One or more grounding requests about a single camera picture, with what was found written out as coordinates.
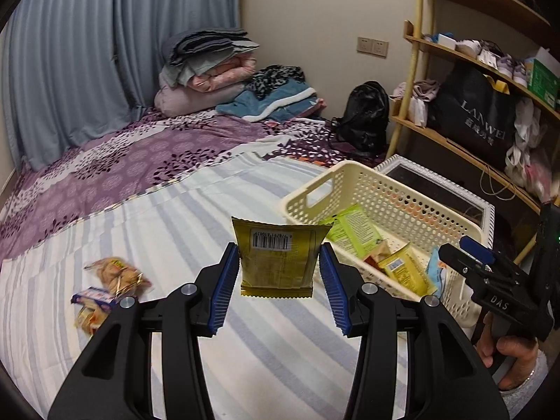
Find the person's right hand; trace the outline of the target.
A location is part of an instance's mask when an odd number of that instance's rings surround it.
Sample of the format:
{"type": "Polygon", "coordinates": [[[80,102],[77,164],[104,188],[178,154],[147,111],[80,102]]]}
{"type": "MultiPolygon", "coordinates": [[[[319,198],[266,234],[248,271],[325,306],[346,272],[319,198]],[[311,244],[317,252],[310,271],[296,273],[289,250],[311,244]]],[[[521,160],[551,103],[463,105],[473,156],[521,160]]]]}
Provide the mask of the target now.
{"type": "Polygon", "coordinates": [[[535,338],[504,336],[498,340],[492,338],[492,313],[484,317],[484,328],[480,339],[476,343],[478,353],[486,368],[494,362],[494,353],[500,353],[513,359],[512,367],[497,384],[502,391],[509,391],[521,386],[531,375],[538,356],[538,343],[535,338]]]}

